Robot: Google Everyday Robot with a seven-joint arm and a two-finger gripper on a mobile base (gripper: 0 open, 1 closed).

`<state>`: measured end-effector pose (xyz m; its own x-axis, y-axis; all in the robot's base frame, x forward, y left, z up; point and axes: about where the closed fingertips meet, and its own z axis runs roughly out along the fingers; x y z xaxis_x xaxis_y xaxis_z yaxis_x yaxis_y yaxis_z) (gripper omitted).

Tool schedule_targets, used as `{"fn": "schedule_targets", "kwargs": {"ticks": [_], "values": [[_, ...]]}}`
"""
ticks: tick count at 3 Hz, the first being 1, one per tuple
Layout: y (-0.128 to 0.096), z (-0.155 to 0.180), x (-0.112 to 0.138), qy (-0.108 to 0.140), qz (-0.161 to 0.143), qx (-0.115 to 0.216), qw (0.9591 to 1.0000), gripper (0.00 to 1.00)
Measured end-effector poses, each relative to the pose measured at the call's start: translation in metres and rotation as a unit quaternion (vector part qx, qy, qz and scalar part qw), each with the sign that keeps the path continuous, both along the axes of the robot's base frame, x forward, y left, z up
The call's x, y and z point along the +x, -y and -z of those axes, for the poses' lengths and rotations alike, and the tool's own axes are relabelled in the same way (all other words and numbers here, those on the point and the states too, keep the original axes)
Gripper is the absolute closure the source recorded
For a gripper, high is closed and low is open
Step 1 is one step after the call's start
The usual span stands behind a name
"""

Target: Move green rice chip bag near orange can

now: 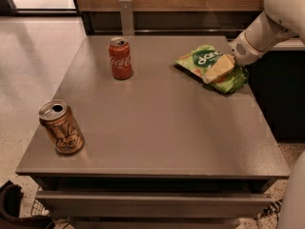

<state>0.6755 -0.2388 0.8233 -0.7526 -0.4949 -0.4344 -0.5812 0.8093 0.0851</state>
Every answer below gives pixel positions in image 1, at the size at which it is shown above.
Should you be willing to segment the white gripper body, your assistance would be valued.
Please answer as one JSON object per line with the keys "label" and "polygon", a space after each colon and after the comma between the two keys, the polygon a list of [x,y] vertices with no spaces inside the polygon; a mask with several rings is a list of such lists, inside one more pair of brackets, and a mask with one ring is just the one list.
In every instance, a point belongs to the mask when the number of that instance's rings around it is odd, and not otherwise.
{"label": "white gripper body", "polygon": [[247,40],[246,33],[242,32],[231,43],[232,55],[238,66],[248,66],[260,59],[264,53],[256,50]]}

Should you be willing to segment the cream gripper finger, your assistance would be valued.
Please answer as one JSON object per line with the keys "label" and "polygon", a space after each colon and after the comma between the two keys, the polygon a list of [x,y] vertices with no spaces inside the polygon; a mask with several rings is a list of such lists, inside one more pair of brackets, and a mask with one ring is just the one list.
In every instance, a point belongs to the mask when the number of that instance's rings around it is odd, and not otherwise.
{"label": "cream gripper finger", "polygon": [[230,54],[223,54],[203,75],[206,84],[215,82],[218,78],[234,69],[235,61]]}

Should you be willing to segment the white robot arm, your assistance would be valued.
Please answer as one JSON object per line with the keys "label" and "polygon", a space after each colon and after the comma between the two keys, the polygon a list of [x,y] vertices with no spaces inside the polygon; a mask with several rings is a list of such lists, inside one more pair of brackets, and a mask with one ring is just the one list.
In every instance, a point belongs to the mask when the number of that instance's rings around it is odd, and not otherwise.
{"label": "white robot arm", "polygon": [[305,0],[264,0],[264,11],[231,44],[228,61],[218,62],[203,75],[207,84],[260,59],[276,44],[297,35],[305,43]]}

